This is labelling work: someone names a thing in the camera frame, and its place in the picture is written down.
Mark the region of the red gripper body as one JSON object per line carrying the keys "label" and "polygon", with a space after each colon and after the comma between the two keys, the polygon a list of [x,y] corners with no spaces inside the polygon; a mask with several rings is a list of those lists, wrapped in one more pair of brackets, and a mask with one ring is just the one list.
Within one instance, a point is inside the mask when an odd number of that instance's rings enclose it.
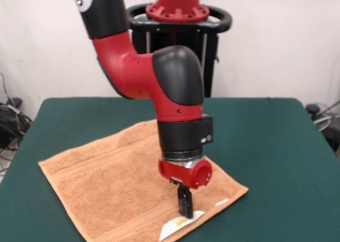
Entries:
{"label": "red gripper body", "polygon": [[212,176],[212,165],[205,158],[190,162],[159,160],[158,168],[160,174],[167,180],[181,183],[191,189],[206,186]]}

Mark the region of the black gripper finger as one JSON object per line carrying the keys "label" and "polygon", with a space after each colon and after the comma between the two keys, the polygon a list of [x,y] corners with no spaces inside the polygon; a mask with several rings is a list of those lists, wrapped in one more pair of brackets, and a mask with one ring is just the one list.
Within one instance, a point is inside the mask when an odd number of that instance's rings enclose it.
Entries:
{"label": "black gripper finger", "polygon": [[192,194],[188,187],[184,187],[184,196],[185,196],[185,216],[188,219],[192,219],[193,218]]}
{"label": "black gripper finger", "polygon": [[177,198],[178,198],[178,212],[181,216],[186,216],[186,194],[185,188],[183,185],[179,185],[177,189]]}

